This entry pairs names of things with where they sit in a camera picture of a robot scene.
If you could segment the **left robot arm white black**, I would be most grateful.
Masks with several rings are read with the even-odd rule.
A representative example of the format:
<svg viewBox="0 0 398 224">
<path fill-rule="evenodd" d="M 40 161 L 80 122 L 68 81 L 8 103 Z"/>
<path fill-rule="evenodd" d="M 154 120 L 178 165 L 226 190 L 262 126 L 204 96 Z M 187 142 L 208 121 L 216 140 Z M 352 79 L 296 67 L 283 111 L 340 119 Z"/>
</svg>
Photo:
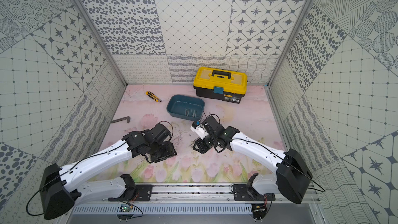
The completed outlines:
<svg viewBox="0 0 398 224">
<path fill-rule="evenodd" d="M 110 147 L 78 162 L 46 167 L 38 191 L 44 219 L 56 219 L 87 202 L 129 202 L 144 196 L 130 174 L 93 183 L 88 180 L 137 156 L 143 156 L 150 164 L 176 156 L 171 142 L 173 134 L 172 129 L 159 122 L 150 130 L 132 131 Z"/>
</svg>

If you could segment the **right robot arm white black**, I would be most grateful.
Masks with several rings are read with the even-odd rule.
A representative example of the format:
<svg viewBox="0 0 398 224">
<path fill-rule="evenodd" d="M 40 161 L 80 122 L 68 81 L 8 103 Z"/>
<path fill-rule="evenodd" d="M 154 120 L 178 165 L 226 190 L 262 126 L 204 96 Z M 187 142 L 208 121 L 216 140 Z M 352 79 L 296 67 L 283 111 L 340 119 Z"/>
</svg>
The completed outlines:
<svg viewBox="0 0 398 224">
<path fill-rule="evenodd" d="M 255 141 L 234 127 L 224 128 L 214 117 L 195 121 L 191 130 L 198 135 L 193 149 L 205 154 L 220 147 L 241 153 L 270 170 L 268 175 L 253 174 L 245 186 L 234 186 L 236 201 L 271 199 L 282 194 L 287 200 L 301 204 L 312 181 L 312 174 L 302 156 L 294 149 L 283 151 Z"/>
</svg>

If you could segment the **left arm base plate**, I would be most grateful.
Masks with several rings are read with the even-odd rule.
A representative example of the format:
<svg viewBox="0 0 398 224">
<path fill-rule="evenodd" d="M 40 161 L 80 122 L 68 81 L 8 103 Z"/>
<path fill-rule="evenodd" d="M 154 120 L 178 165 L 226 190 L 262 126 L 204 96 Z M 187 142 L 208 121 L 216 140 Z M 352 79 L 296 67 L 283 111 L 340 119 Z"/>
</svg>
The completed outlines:
<svg viewBox="0 0 398 224">
<path fill-rule="evenodd" d="M 150 201 L 153 185 L 144 184 L 129 187 L 124 190 L 122 195 L 117 198 L 108 198 L 109 202 L 133 202 L 133 201 Z"/>
</svg>

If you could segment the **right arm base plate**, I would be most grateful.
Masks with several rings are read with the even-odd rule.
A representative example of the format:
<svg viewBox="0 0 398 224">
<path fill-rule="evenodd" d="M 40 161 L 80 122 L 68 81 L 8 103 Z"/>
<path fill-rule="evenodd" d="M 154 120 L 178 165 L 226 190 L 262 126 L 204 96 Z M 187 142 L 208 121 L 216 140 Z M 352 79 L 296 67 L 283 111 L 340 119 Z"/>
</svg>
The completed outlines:
<svg viewBox="0 0 398 224">
<path fill-rule="evenodd" d="M 274 194 L 261 195 L 257 193 L 252 187 L 248 187 L 246 184 L 233 184 L 231 186 L 231 192 L 234 197 L 234 201 L 275 201 L 276 197 Z"/>
</svg>

